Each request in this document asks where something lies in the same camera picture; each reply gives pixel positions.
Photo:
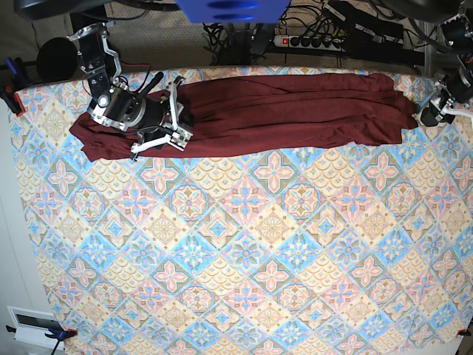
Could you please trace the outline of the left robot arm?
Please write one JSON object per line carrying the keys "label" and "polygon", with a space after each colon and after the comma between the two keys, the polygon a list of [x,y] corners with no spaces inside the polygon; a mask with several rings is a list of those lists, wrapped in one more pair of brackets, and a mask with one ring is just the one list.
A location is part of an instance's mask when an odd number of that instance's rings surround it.
{"label": "left robot arm", "polygon": [[455,55],[459,67],[435,82],[428,104],[421,111],[421,123],[427,127],[451,124],[456,116],[472,118],[472,10],[460,9],[438,28],[442,42],[420,29],[416,31],[431,47]]}

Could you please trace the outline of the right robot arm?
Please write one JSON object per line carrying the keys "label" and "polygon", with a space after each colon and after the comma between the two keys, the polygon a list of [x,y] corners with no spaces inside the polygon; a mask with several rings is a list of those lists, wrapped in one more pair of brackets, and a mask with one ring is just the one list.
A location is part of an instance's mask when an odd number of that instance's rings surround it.
{"label": "right robot arm", "polygon": [[87,79],[92,101],[88,112],[94,122],[121,132],[160,129],[170,135],[191,135],[190,124],[177,100],[178,76],[167,83],[164,96],[156,101],[148,94],[164,79],[157,72],[139,89],[132,89],[122,75],[120,56],[109,45],[109,28],[114,21],[86,25],[67,38],[78,45],[78,61]]}

